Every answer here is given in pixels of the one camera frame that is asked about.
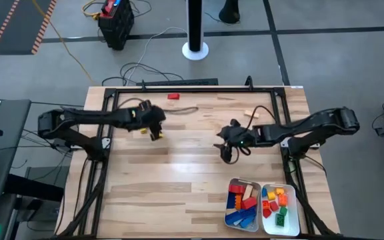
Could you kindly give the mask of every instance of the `white base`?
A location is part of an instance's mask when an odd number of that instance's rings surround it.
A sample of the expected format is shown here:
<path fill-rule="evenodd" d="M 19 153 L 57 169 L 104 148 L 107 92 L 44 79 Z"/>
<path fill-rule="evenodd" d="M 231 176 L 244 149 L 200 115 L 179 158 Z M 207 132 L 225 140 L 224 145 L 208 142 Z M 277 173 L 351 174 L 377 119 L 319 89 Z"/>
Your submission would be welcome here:
<path fill-rule="evenodd" d="M 194 52 L 189 50 L 189 44 L 185 43 L 181 51 L 187 59 L 192 61 L 198 61 L 204 59 L 208 55 L 209 49 L 208 45 L 206 43 L 203 43 L 203 48 L 198 52 Z"/>

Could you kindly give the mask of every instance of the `toy block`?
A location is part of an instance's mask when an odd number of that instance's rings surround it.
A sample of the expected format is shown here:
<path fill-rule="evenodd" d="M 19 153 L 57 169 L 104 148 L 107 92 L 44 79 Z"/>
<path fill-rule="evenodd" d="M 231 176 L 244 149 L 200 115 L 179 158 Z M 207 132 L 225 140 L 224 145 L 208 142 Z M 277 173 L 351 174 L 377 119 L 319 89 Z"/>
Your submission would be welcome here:
<path fill-rule="evenodd" d="M 257 189 L 253 189 L 251 191 L 251 196 L 257 199 L 257 197 L 259 196 L 259 191 Z"/>
<path fill-rule="evenodd" d="M 277 204 L 276 201 L 272 201 L 272 202 L 270 202 L 269 204 L 270 204 L 270 206 L 271 206 L 271 210 L 272 210 L 272 211 L 278 211 L 279 207 L 278 207 L 278 204 Z"/>
<path fill-rule="evenodd" d="M 226 209 L 226 215 L 236 212 L 236 209 Z"/>
<path fill-rule="evenodd" d="M 251 207 L 247 210 L 240 211 L 239 213 L 241 214 L 242 218 L 256 216 L 256 207 Z"/>
<path fill-rule="evenodd" d="M 238 224 L 239 224 L 242 220 L 243 220 L 243 219 L 240 219 L 240 220 L 234 222 L 233 224 L 234 224 L 235 226 L 238 226 Z"/>
<path fill-rule="evenodd" d="M 279 214 L 286 216 L 287 208 L 286 207 L 281 207 L 281 209 L 279 210 Z"/>
<path fill-rule="evenodd" d="M 277 213 L 276 218 L 275 218 L 276 226 L 284 227 L 284 219 L 285 219 L 284 215 Z"/>
<path fill-rule="evenodd" d="M 249 197 L 245 201 L 242 201 L 241 203 L 241 209 L 249 209 L 250 207 L 256 206 L 257 200 L 255 197 Z"/>
<path fill-rule="evenodd" d="M 247 187 L 245 188 L 245 192 L 244 192 L 244 196 L 243 196 L 243 201 L 250 197 L 252 190 L 253 190 L 253 186 L 247 185 Z"/>
<path fill-rule="evenodd" d="M 275 193 L 276 193 L 277 195 L 284 194 L 284 189 L 281 188 L 281 187 L 277 187 L 277 188 L 275 189 Z"/>
<path fill-rule="evenodd" d="M 266 188 L 263 188 L 261 190 L 261 197 L 266 197 L 266 195 L 267 195 L 267 190 L 266 190 Z"/>
<path fill-rule="evenodd" d="M 235 208 L 235 194 L 234 193 L 228 193 L 227 194 L 226 208 L 227 209 Z"/>
<path fill-rule="evenodd" d="M 268 218 L 270 215 L 271 215 L 271 210 L 269 210 L 269 209 L 264 209 L 263 210 L 263 216 L 265 217 L 265 218 Z"/>
<path fill-rule="evenodd" d="M 274 192 L 267 192 L 267 198 L 270 201 L 275 200 L 275 193 Z"/>
<path fill-rule="evenodd" d="M 235 196 L 235 208 L 237 210 L 241 209 L 241 194 L 236 194 Z"/>
<path fill-rule="evenodd" d="M 253 111 L 246 110 L 246 111 L 244 112 L 244 115 L 245 115 L 245 116 L 249 116 L 249 117 L 251 117 L 251 116 L 253 116 Z M 259 118 L 259 114 L 258 114 L 258 113 L 254 113 L 253 118 L 258 119 L 258 118 Z"/>
<path fill-rule="evenodd" d="M 234 185 L 234 184 L 229 186 L 229 192 L 231 192 L 231 193 L 243 194 L 244 191 L 245 191 L 244 186 Z"/>
<path fill-rule="evenodd" d="M 233 224 L 234 222 L 241 219 L 242 219 L 242 216 L 238 211 L 225 216 L 225 222 L 228 225 Z"/>
<path fill-rule="evenodd" d="M 254 221 L 254 216 L 250 216 L 240 222 L 242 228 L 246 228 L 250 223 Z"/>
<path fill-rule="evenodd" d="M 288 204 L 288 196 L 286 196 L 285 194 L 281 194 L 280 196 L 278 196 L 278 202 L 280 206 L 286 207 Z"/>
<path fill-rule="evenodd" d="M 180 99 L 180 94 L 178 93 L 170 93 L 167 96 L 168 99 Z"/>
<path fill-rule="evenodd" d="M 266 200 L 261 202 L 261 206 L 263 207 L 263 209 L 270 209 L 271 208 L 269 201 L 266 201 Z"/>

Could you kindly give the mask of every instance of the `gray concrete floor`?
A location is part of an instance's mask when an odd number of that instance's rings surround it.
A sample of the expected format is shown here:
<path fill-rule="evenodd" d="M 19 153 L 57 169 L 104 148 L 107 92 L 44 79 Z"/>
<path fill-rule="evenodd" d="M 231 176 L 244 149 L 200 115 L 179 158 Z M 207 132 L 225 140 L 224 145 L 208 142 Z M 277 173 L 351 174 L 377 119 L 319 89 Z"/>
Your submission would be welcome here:
<path fill-rule="evenodd" d="M 97 23 L 80 12 L 85 2 L 58 0 L 51 20 L 63 37 L 97 35 Z M 134 34 L 186 28 L 182 0 L 150 2 L 152 12 L 136 19 Z M 206 11 L 217 17 L 223 2 L 205 1 Z M 384 1 L 270 0 L 270 4 L 278 29 L 384 26 Z M 137 6 L 140 10 L 147 7 Z M 240 8 L 240 25 L 226 26 L 206 17 L 205 31 L 269 29 L 262 1 L 240 0 Z M 48 28 L 45 37 L 55 37 L 54 31 Z M 341 232 L 384 239 L 384 138 L 371 129 L 384 103 L 384 32 L 282 35 L 279 40 L 290 82 L 304 86 L 311 111 L 347 106 L 355 110 L 361 123 L 356 135 L 333 137 L 321 148 Z M 153 40 L 143 63 L 186 79 L 217 77 L 221 85 L 242 85 L 248 75 L 258 85 L 282 84 L 271 36 L 208 37 L 205 41 L 209 56 L 190 62 L 181 54 L 186 39 Z M 145 44 L 146 40 L 131 40 L 121 52 L 98 41 L 69 43 L 68 47 L 100 83 L 116 76 L 124 63 L 138 61 Z M 140 70 L 133 79 L 162 80 Z M 0 56 L 0 98 L 83 104 L 88 86 L 89 80 L 59 43 L 42 44 L 34 56 Z M 34 105 L 26 128 L 36 129 L 37 116 L 50 109 Z M 61 157 L 50 149 L 20 149 L 13 165 L 28 158 L 26 166 L 53 167 Z M 26 166 L 13 172 L 24 175 Z M 32 226 L 50 229 L 54 224 Z M 21 225 L 17 239 L 50 234 L 35 233 Z"/>

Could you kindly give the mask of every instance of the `blue toy block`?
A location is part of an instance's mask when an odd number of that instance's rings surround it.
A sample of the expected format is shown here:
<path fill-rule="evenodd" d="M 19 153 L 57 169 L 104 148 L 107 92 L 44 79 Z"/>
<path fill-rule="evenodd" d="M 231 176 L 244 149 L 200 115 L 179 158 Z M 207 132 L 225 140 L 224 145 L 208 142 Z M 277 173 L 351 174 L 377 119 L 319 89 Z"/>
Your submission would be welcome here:
<path fill-rule="evenodd" d="M 234 193 L 228 193 L 227 194 L 227 209 L 235 208 L 235 194 Z"/>
<path fill-rule="evenodd" d="M 256 216 L 256 206 L 250 207 L 249 209 L 244 210 L 244 211 L 240 211 L 239 213 L 241 214 L 242 218 L 247 218 L 250 216 L 254 217 L 254 216 Z"/>
<path fill-rule="evenodd" d="M 234 222 L 241 220 L 241 219 L 242 219 L 242 216 L 238 211 L 225 216 L 225 222 L 228 225 L 231 225 Z"/>
<path fill-rule="evenodd" d="M 250 216 L 244 220 L 242 220 L 239 224 L 242 228 L 246 228 L 250 223 L 254 221 L 254 216 Z"/>

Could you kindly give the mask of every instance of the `black metal frame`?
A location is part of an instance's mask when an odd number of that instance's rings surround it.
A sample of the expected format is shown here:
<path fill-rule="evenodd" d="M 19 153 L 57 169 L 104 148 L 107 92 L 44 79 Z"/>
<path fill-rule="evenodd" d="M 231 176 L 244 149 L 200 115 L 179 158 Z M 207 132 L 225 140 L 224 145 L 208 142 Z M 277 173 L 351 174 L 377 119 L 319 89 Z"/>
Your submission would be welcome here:
<path fill-rule="evenodd" d="M 247 78 L 247 81 L 245 84 L 248 87 L 206 87 L 206 88 L 204 87 L 190 87 L 190 88 L 155 87 L 153 88 L 153 87 L 146 87 L 143 85 L 142 88 L 125 88 L 125 89 L 108 88 L 105 90 L 103 104 L 102 104 L 102 111 L 107 111 L 107 108 L 109 106 L 109 101 L 111 99 L 113 100 L 112 110 L 115 110 L 118 106 L 118 99 L 122 93 L 172 93 L 172 92 L 176 92 L 176 93 L 218 93 L 218 92 L 220 93 L 269 93 L 271 96 L 275 122 L 281 123 L 281 117 L 279 114 L 277 98 L 281 99 L 285 121 L 287 123 L 291 122 L 284 87 L 254 87 L 253 80 L 250 77 Z M 99 126 L 97 130 L 97 136 L 98 137 L 103 136 L 103 125 Z M 108 134 L 106 137 L 112 140 L 112 136 L 113 136 L 113 127 L 109 126 Z M 288 162 L 290 161 L 288 150 L 281 148 L 281 158 L 284 166 L 286 165 L 288 166 Z M 305 188 L 305 183 L 303 179 L 303 173 L 300 167 L 300 162 L 296 160 L 294 161 L 294 164 L 297 169 L 295 172 L 296 172 L 298 186 L 300 189 L 300 192 L 298 194 L 302 194 L 304 198 L 307 200 L 306 188 Z M 85 199 L 90 198 L 91 193 L 93 191 L 94 179 L 97 172 L 97 165 L 98 165 L 97 162 L 92 162 L 91 164 L 88 182 L 87 182 L 87 188 L 85 191 Z M 107 168 L 108 168 L 108 161 L 102 162 L 100 178 L 103 178 L 103 183 L 106 180 Z M 291 177 L 287 177 L 287 176 L 285 179 L 287 184 L 291 184 L 290 181 L 293 180 Z M 84 217 L 82 218 L 79 224 L 78 235 L 71 236 L 71 237 L 64 237 L 64 239 L 92 239 L 93 237 L 97 236 L 97 229 L 99 227 L 99 219 L 100 219 L 100 213 L 101 213 L 101 204 L 103 201 L 103 192 L 104 192 L 103 188 L 95 198 L 96 200 L 95 210 L 94 210 L 93 223 L 91 226 L 90 234 L 87 234 L 87 235 L 85 234 L 87 215 L 84 215 Z M 304 214 L 305 214 L 305 220 L 307 225 L 307 232 L 313 235 L 315 233 L 313 224 L 309 219 L 309 216 L 306 213 Z"/>

